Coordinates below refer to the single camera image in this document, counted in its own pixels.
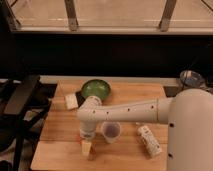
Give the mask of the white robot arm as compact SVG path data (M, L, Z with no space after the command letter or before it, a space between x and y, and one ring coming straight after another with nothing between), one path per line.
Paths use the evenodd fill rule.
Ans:
M213 171L213 94L204 90L111 106L90 96L77 110L77 118L80 136L89 140L103 121L166 124L166 171Z

